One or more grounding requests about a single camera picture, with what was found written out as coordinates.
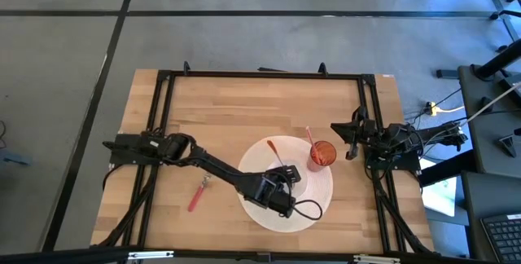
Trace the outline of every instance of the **pink straw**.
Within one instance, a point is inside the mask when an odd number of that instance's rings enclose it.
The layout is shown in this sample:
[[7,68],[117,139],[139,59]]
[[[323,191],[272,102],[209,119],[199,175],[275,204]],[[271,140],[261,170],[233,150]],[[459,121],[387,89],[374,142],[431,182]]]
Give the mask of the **pink straw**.
[[315,153],[315,156],[317,156],[318,160],[321,161],[321,157],[318,155],[317,149],[315,148],[315,143],[313,143],[313,138],[311,138],[311,130],[309,130],[309,125],[306,126],[306,133],[308,133],[308,139],[311,143],[311,149],[313,149],[313,152]]

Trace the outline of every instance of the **black keyboard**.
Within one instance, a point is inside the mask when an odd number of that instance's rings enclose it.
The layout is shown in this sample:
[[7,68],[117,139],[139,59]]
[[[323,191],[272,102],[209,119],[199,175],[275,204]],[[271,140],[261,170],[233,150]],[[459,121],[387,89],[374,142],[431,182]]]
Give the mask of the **black keyboard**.
[[497,260],[521,263],[521,214],[498,215],[481,219]]

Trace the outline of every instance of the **red handle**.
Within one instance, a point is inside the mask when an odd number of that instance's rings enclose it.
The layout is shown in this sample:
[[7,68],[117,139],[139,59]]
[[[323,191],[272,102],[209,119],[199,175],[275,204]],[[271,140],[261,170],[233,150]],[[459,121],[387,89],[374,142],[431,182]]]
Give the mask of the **red handle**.
[[194,211],[195,206],[197,205],[197,201],[199,201],[199,198],[203,194],[203,190],[204,190],[203,186],[199,186],[199,188],[197,189],[197,192],[195,193],[194,197],[192,198],[192,201],[188,205],[188,212]]

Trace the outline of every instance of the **transparent orange cup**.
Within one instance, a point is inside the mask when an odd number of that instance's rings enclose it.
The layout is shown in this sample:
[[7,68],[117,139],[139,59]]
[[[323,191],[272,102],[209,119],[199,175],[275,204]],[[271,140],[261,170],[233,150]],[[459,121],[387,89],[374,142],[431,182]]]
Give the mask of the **transparent orange cup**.
[[316,153],[313,151],[313,147],[309,149],[309,170],[318,172],[335,162],[336,149],[331,143],[327,141],[317,141],[315,142],[315,149],[317,149]]

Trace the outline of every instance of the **wooden table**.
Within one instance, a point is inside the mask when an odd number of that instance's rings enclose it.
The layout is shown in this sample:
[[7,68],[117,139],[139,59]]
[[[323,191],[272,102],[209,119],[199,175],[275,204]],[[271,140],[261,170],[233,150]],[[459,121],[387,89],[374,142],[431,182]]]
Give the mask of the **wooden table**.
[[[120,132],[138,134],[146,128],[156,75],[156,70],[136,71]],[[384,125],[403,122],[394,77],[378,75],[376,81]],[[371,108],[369,88],[366,89]],[[161,167],[146,247],[382,252],[374,190],[364,175],[363,153],[360,151],[357,159],[346,161],[347,145],[330,129],[331,122],[350,121],[352,112],[360,106],[355,81],[176,77],[171,106],[167,133],[191,134],[198,145],[234,166],[256,141],[280,134],[306,139],[304,128],[309,125],[315,139],[330,141],[339,152],[337,161],[331,166],[333,198],[323,218],[310,228],[295,233],[277,233],[253,222],[239,203],[235,189],[218,178],[210,181],[195,211],[188,213],[187,206],[204,171],[195,167]],[[156,124],[159,124],[160,110]],[[136,169],[135,165],[121,167],[108,179],[92,236],[93,244],[104,240],[127,211]],[[432,249],[418,182],[407,172],[393,173],[403,218],[414,234]],[[131,243],[137,242],[140,217],[140,214],[136,217]],[[396,249],[396,237],[388,215],[387,226],[392,247]]]

